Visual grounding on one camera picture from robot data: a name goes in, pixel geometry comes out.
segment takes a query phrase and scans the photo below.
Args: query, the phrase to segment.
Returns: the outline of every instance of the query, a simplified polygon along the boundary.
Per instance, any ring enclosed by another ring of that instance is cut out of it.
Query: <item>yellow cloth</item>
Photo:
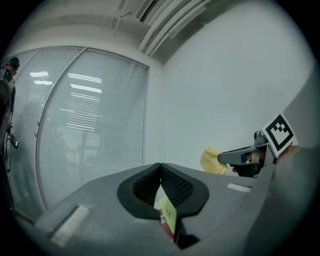
[[[201,166],[206,173],[224,175],[228,169],[225,163],[218,161],[218,155],[221,152],[208,146],[202,153]]]

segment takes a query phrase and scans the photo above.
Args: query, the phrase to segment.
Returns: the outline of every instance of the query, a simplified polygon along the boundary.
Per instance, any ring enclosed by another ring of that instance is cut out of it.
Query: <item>black mesh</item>
[[[141,201],[153,207],[159,186],[160,171],[155,169],[133,184],[133,193]]]
[[[186,201],[193,192],[193,186],[171,171],[161,170],[161,186],[175,208]]]

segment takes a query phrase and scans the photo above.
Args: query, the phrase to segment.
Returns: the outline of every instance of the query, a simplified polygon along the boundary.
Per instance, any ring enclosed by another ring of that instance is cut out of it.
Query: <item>person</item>
[[[295,153],[297,153],[300,150],[299,146],[288,146],[279,156],[279,160],[278,163],[281,163],[283,161],[283,159],[288,158],[293,156]],[[259,151],[259,162],[261,164],[263,164],[265,162],[265,158],[266,158],[266,151],[261,150]],[[246,159],[251,162],[252,161],[252,155],[248,154],[246,156]],[[232,171],[234,173],[237,173],[236,168],[234,167],[233,164],[230,164],[231,167],[233,167]]]
[[[1,66],[0,69],[0,79],[4,79],[8,82],[11,92],[11,113],[14,112],[15,97],[16,97],[16,87],[14,75],[20,66],[19,59],[17,57],[12,57],[7,64]]]

